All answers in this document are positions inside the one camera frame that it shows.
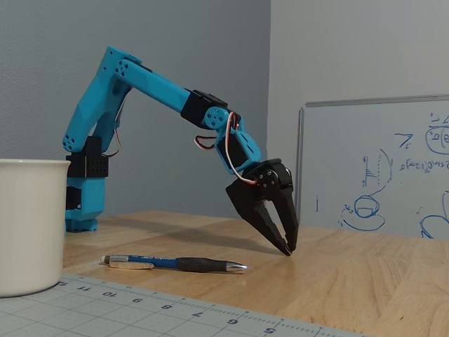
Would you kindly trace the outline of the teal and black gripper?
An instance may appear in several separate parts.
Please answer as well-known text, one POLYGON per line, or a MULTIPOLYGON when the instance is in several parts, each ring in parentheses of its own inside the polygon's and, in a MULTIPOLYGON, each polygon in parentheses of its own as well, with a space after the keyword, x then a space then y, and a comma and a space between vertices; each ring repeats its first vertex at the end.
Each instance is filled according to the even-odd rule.
POLYGON ((226 188, 237 213, 281 253, 290 256, 296 249, 299 230, 290 171, 280 159, 263 161, 257 143, 245 131, 230 128, 227 134, 225 128, 221 129, 215 147, 227 172, 237 178, 226 188), (275 206, 285 239, 265 201, 275 206))

